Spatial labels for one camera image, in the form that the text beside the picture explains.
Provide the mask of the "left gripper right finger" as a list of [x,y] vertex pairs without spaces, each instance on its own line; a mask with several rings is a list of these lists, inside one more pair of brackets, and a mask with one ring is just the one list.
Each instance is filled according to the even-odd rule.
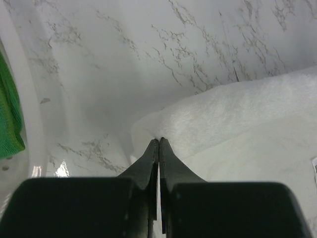
[[175,238],[175,232],[182,228],[180,212],[184,205],[180,201],[179,185],[185,187],[206,181],[188,168],[175,154],[169,141],[159,142],[159,173],[162,232],[167,238]]

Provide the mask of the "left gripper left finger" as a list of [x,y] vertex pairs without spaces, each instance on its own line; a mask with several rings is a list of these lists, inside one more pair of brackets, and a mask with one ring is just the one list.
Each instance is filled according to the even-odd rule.
[[124,238],[151,238],[157,220],[159,141],[150,141],[143,155],[118,177],[131,183]]

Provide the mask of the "white towel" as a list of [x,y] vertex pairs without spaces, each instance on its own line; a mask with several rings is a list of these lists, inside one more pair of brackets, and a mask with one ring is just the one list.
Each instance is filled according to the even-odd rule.
[[150,113],[131,129],[136,159],[165,138],[209,181],[277,181],[317,234],[317,69],[217,86]]

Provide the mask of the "green towel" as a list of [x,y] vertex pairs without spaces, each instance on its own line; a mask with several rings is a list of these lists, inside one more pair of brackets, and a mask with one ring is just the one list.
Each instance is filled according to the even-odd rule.
[[19,95],[9,67],[0,56],[0,158],[11,157],[23,150],[23,128]]

